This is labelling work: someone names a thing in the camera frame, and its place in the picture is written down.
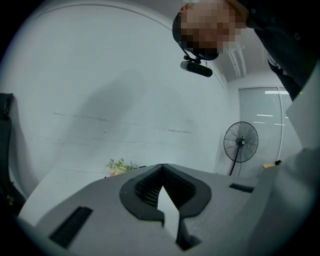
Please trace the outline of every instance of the white wall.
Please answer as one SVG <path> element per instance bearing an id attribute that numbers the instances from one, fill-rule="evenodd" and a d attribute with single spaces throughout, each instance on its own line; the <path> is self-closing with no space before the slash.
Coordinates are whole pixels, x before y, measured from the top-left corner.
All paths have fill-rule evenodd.
<path id="1" fill-rule="evenodd" d="M 223 138 L 227 129 L 240 121 L 239 89 L 254 87 L 284 87 L 275 73 L 270 71 L 256 72 L 248 74 L 246 77 L 231 81 L 227 84 L 228 107 L 227 115 L 221 128 L 214 172 L 227 175 L 232 167 L 232 161 L 228 158 L 224 150 Z"/>
<path id="2" fill-rule="evenodd" d="M 213 171 L 227 92 L 180 68 L 165 20 L 135 12 L 59 8 L 16 35 L 0 89 L 15 96 L 9 160 L 27 195 L 54 167 L 103 172 L 111 158 Z"/>

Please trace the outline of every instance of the ceiling light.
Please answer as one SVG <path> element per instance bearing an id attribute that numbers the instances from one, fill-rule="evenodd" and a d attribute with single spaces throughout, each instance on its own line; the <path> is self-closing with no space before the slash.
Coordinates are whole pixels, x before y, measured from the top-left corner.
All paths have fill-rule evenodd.
<path id="1" fill-rule="evenodd" d="M 264 92 L 264 94 L 286 94 L 286 95 L 288 95 L 289 92 L 287 92 L 286 90 L 280 90 L 280 91 L 277 91 L 277 90 L 266 90 Z"/>
<path id="2" fill-rule="evenodd" d="M 270 115 L 270 114 L 257 114 L 257 116 L 260 116 L 260 117 L 273 117 L 273 115 Z"/>

